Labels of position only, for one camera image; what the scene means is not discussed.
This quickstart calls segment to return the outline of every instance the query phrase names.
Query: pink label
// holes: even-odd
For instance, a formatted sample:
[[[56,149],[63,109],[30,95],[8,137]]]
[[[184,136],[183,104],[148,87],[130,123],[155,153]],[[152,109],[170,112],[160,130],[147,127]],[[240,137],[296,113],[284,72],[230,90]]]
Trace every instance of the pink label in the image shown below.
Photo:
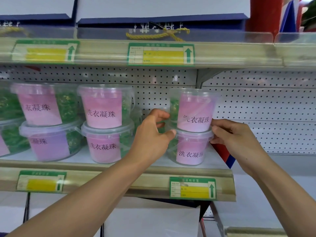
[[[55,95],[18,94],[29,125],[62,124]]]
[[[198,165],[204,159],[207,142],[178,141],[176,161],[185,165]]]
[[[90,127],[107,129],[122,125],[122,94],[117,98],[82,96],[82,102]]]
[[[10,154],[10,151],[0,135],[0,156]]]
[[[119,137],[111,139],[88,138],[89,151],[97,163],[113,163],[121,159]]]
[[[31,148],[39,161],[52,161],[70,155],[66,133],[49,137],[29,138]]]
[[[177,127],[192,132],[207,131],[214,108],[215,100],[211,97],[181,95]]]

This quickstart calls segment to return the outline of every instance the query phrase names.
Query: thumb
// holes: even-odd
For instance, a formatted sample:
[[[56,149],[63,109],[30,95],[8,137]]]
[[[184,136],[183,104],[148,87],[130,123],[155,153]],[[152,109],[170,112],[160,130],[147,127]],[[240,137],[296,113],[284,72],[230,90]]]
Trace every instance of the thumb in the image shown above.
[[[223,141],[225,141],[232,135],[231,133],[225,131],[224,129],[216,125],[212,127],[212,131],[217,137],[221,138]]]
[[[165,135],[168,139],[168,141],[171,141],[172,139],[174,139],[176,137],[176,130],[169,130],[165,133],[163,133],[162,135]]]

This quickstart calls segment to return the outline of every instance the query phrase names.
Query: yellow rope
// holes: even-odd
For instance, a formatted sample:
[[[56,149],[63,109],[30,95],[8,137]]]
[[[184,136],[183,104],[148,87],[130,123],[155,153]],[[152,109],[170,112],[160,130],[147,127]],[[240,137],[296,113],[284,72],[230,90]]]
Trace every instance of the yellow rope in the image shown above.
[[[0,35],[5,35],[11,32],[22,32],[24,33],[26,36],[29,36],[30,34],[22,27],[15,27],[15,26],[6,26],[6,27],[2,27],[0,29]]]
[[[163,29],[164,33],[161,34],[154,34],[154,35],[132,35],[129,34],[128,32],[126,33],[126,36],[129,39],[132,40],[148,40],[148,39],[160,39],[160,38],[164,38],[167,36],[172,37],[175,41],[180,41],[180,42],[184,42],[183,39],[176,37],[175,34],[179,33],[179,31],[186,31],[187,34],[190,33],[190,30],[187,28],[178,28],[176,30],[167,30],[166,28]]]

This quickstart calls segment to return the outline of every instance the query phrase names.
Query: blue triangular object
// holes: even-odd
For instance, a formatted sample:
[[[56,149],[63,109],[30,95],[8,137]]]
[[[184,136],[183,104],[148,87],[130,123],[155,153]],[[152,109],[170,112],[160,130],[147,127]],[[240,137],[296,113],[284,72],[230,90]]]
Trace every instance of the blue triangular object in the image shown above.
[[[290,1],[286,7],[280,32],[296,32],[294,0]]]

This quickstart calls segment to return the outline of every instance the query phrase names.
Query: price tag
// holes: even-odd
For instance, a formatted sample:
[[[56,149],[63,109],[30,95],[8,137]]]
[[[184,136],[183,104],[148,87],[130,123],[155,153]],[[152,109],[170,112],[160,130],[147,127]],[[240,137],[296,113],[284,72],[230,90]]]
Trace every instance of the price tag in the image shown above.
[[[170,198],[216,200],[216,180],[214,178],[170,177]]]
[[[17,40],[12,60],[18,62],[73,62],[79,41]]]
[[[57,192],[63,191],[67,172],[20,171],[17,191]]]
[[[127,63],[140,66],[194,66],[194,44],[129,43]]]

